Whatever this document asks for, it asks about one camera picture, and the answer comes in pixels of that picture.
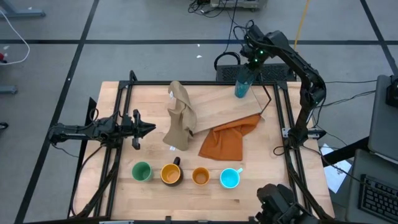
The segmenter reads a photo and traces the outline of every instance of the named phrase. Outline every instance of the orange cloth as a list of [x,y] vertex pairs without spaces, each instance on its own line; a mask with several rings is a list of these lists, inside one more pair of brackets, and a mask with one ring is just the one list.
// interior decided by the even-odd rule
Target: orange cloth
[[211,129],[201,145],[199,156],[221,161],[241,161],[242,138],[256,128],[260,118],[259,114],[255,114]]

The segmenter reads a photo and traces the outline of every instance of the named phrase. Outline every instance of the wooden tabletop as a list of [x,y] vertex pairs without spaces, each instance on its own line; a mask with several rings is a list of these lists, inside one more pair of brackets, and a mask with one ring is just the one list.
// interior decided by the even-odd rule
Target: wooden tabletop
[[[227,87],[185,86],[191,97]],[[288,87],[296,119],[300,111],[300,83],[288,83]],[[110,116],[113,113],[117,88],[118,82],[103,82],[97,104],[100,117]],[[155,123],[156,129],[144,139],[140,139],[141,150],[135,150],[131,146],[131,138],[127,138],[123,144],[111,217],[113,220],[164,220],[165,216],[170,215],[172,220],[247,221],[249,216],[261,211],[261,204],[256,197],[259,187],[269,183],[289,186],[284,157],[272,153],[273,148],[282,145],[272,87],[267,87],[272,102],[262,114],[257,128],[244,137],[242,161],[214,161],[198,156],[208,131],[197,133],[194,140],[189,142],[187,151],[170,151],[170,146],[162,141],[170,127],[170,116],[167,112],[170,97],[167,88],[167,85],[133,86],[129,114],[132,115],[133,109],[138,109],[141,119]],[[252,90],[260,105],[264,106],[267,97],[262,87],[253,86]],[[280,97],[285,125],[289,127],[282,91]],[[308,140],[305,145],[318,150],[316,140]],[[98,146],[98,142],[90,141],[85,158]],[[81,173],[74,201],[76,212],[82,210],[98,188],[104,154],[105,150],[100,150],[87,162]],[[320,156],[304,148],[301,150],[301,155],[309,191],[323,209],[334,216]],[[168,187],[160,179],[160,170],[163,165],[172,163],[176,156],[181,158],[180,166],[184,171],[184,180],[177,187]],[[154,170],[152,182],[142,183],[132,178],[132,167],[139,161],[146,161],[152,166]],[[191,175],[196,167],[206,167],[210,171],[211,179],[207,185],[197,186],[193,183]],[[235,189],[227,190],[220,185],[219,177],[225,168],[243,168],[241,182]],[[107,199],[108,191],[103,197],[101,215],[105,214]]]

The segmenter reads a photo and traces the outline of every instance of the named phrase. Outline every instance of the orange mug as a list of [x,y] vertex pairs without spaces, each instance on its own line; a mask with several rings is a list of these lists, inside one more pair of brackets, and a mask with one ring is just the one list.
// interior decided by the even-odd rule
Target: orange mug
[[178,184],[181,184],[184,174],[180,168],[180,161],[181,159],[176,157],[172,164],[166,164],[163,166],[160,172],[160,177],[165,185],[175,187]]
[[206,168],[198,167],[192,173],[192,180],[197,185],[205,185],[210,180],[210,173]]

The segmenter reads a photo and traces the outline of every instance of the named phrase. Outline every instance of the gray floor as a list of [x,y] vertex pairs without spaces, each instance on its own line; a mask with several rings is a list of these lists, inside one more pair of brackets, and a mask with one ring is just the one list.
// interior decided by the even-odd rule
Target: gray floor
[[[385,40],[398,40],[395,0],[367,0]],[[23,9],[43,9],[41,19],[13,19],[21,35],[30,40],[79,40],[93,0],[15,0]],[[223,12],[205,18],[187,12],[187,0],[99,0],[89,40],[183,40],[227,39],[230,19]],[[254,19],[263,32],[276,29],[295,38],[304,0],[269,0],[259,12],[237,10],[236,22]],[[21,59],[26,47],[4,44],[18,39],[0,21],[0,52],[8,61]],[[377,40],[359,0],[312,1],[302,28],[302,40]],[[0,95],[0,121],[10,127],[0,133],[0,220],[12,223],[52,119],[67,77],[75,44],[32,44],[26,62],[0,68],[0,84],[17,85],[16,95]],[[388,46],[398,58],[398,46]],[[139,80],[215,80],[213,61],[224,44],[85,44],[68,91],[59,121],[82,123],[88,97],[97,99],[102,81],[127,79],[133,69]],[[239,45],[230,45],[239,51]],[[392,70],[380,45],[299,45],[297,50],[325,81],[373,80]],[[267,63],[280,62],[272,59]],[[234,64],[230,58],[220,64]],[[375,83],[329,84],[326,102],[374,90]],[[368,135],[373,95],[322,109],[320,126],[347,143]],[[341,147],[339,140],[325,136],[321,141]],[[78,142],[61,144],[77,155]],[[65,218],[75,175],[76,159],[50,148],[25,222]],[[336,205],[343,218],[344,205]]]

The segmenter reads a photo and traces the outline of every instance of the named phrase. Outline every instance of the bottle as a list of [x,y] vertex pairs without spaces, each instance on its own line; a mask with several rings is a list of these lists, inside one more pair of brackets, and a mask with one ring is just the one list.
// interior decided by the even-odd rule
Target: bottle
[[250,86],[253,84],[253,81],[254,74],[252,71],[249,71],[245,67],[240,69],[236,77],[235,96],[238,98],[243,98],[250,89]]

